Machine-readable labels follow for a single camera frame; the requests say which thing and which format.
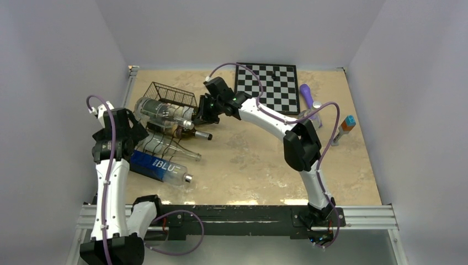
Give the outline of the green bottle grey neck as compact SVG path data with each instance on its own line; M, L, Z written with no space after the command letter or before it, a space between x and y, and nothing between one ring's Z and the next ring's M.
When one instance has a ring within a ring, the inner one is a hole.
M175 137L178 139L198 138L198 139L204 139L208 141L212 140L212 134L208 132L203 132L195 128L186 129L177 124L174 124L172 127L163 128L161 126L158 126L152 123L147 123L147 128L149 129L149 131L161 133L161 134Z

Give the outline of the black wire wine rack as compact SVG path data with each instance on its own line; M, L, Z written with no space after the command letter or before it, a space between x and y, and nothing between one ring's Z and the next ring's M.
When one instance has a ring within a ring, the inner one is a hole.
M175 104L180 106L189 106L189 107L198 107L195 95L192 92L188 92L182 89L178 89L175 87L167 86L165 84L152 82L143 95L143 97L152 98L164 103ZM155 133L153 131L149 131L147 128L147 124L141 122L145 128L148 130L148 133Z

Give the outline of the clear wine bottle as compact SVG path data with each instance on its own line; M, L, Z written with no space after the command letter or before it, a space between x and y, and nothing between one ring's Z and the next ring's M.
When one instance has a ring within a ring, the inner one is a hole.
M139 148L151 155L159 155L162 158L183 157L194 161L201 160L201 154L190 151L177 143L172 137L157 132L151 132L141 140Z

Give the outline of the blue square bottle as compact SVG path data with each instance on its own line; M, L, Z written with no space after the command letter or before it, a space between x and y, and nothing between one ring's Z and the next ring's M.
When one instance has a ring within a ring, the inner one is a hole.
M131 156L130 171L175 186L193 180L193 175L188 173L185 166L140 151L134 151Z

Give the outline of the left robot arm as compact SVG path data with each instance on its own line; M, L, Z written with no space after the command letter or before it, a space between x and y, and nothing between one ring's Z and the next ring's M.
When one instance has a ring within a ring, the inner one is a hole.
M143 264L145 235L150 225L163 222L164 210L157 195L146 195L127 216L125 186L135 145L148 134L128 109L106 103L91 114L103 127L93 134L97 208L90 241L80 245L79 255L87 264Z

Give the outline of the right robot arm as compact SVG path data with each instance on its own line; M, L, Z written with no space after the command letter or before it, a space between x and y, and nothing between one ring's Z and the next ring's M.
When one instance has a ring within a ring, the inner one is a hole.
M299 172L306 188L311 220L318 225L328 221L336 205L322 178L321 143L312 122L282 116L245 92L235 93L221 77L207 77L204 85L208 93L200 111L202 119L216 123L224 114L251 123L282 141L286 163Z

